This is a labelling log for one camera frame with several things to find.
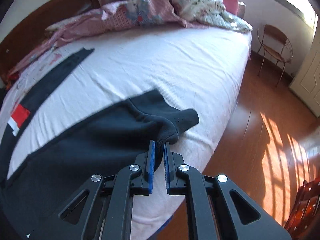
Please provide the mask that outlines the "dark navy pants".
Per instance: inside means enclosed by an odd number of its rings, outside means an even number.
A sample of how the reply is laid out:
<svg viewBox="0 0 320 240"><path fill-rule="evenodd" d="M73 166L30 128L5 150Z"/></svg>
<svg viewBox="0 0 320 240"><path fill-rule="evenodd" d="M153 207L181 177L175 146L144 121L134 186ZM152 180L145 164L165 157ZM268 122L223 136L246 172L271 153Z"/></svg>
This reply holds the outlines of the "dark navy pants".
<svg viewBox="0 0 320 240"><path fill-rule="evenodd" d="M13 111L1 140L1 239L29 239L94 174L109 177L155 146L155 170L166 144L199 123L193 109L169 106L157 90L85 118L31 153L9 175L13 151L36 112L92 51L81 49L48 72Z"/></svg>

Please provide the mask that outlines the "white door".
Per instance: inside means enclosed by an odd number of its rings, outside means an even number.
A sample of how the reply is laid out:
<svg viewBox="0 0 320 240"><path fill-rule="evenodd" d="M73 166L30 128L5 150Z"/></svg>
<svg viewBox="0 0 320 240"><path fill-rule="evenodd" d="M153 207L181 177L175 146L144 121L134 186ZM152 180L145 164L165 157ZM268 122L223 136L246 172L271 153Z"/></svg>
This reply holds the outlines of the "white door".
<svg viewBox="0 0 320 240"><path fill-rule="evenodd" d="M319 118L320 111L320 51L319 51L319 19L313 42L299 72L295 75L290 90Z"/></svg>

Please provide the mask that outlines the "dark wooden headboard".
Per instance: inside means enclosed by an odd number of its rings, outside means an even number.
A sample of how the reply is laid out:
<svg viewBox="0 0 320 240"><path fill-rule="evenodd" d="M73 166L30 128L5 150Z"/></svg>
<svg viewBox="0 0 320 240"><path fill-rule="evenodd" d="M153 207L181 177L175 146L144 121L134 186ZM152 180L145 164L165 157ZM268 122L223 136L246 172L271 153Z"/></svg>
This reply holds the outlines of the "dark wooden headboard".
<svg viewBox="0 0 320 240"><path fill-rule="evenodd" d="M100 7L98 0L50 0L22 20L1 42L1 79L34 48L49 38L47 27Z"/></svg>

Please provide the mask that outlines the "white bed sheet mattress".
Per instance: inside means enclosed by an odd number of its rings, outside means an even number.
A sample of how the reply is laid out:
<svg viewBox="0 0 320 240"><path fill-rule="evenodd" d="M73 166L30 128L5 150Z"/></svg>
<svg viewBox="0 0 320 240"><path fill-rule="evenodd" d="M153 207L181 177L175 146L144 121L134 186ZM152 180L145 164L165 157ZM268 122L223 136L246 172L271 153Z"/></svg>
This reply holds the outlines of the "white bed sheet mattress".
<svg viewBox="0 0 320 240"><path fill-rule="evenodd" d="M3 101L1 140L17 105L48 72L81 49L92 51L36 112L13 151L8 174L66 129L154 89L169 106L198 114L199 123L170 148L203 171L234 109L251 39L249 33L169 24L82 38L43 54L24 70ZM131 238L149 238L183 199L167 194L162 156L152 193L133 199Z"/></svg>

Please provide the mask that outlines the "metal wicker chair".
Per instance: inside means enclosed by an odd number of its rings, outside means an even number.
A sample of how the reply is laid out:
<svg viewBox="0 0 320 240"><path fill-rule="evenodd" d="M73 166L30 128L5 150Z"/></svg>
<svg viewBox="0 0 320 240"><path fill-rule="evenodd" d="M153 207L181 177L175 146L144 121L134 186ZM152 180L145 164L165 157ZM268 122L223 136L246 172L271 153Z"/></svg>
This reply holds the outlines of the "metal wicker chair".
<svg viewBox="0 0 320 240"><path fill-rule="evenodd" d="M258 54L263 49L263 60L259 68L258 76L260 76L261 71L264 66L266 55L270 55L273 59L276 60L276 66L278 63L283 64L280 78L276 84L278 86L282 77L285 73L285 68L288 64L291 64L293 59L293 46L289 38L277 27L265 24L258 28L257 38L260 43L258 49Z"/></svg>

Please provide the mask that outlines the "pink patterned quilt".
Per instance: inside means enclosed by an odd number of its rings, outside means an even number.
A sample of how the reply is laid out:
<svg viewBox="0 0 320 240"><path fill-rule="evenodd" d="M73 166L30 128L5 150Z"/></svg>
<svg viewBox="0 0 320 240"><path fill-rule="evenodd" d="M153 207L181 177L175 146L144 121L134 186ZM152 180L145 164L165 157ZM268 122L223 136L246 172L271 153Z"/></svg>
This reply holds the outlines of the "pink patterned quilt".
<svg viewBox="0 0 320 240"><path fill-rule="evenodd" d="M107 0L105 4L98 1L99 8L47 27L49 38L11 69L8 82L16 80L24 68L46 51L107 31L168 22L178 22L186 28L211 26L239 33L252 31L250 24L227 11L222 0Z"/></svg>

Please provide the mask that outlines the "glossy brown wooden furniture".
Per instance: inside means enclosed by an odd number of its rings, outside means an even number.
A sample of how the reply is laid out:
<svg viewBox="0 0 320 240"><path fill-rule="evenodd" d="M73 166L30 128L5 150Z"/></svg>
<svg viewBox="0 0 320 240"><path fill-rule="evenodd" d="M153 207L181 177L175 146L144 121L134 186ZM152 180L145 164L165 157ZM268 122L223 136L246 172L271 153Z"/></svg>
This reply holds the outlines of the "glossy brown wooden furniture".
<svg viewBox="0 0 320 240"><path fill-rule="evenodd" d="M292 239L320 239L319 234L319 177L303 181L284 228Z"/></svg>

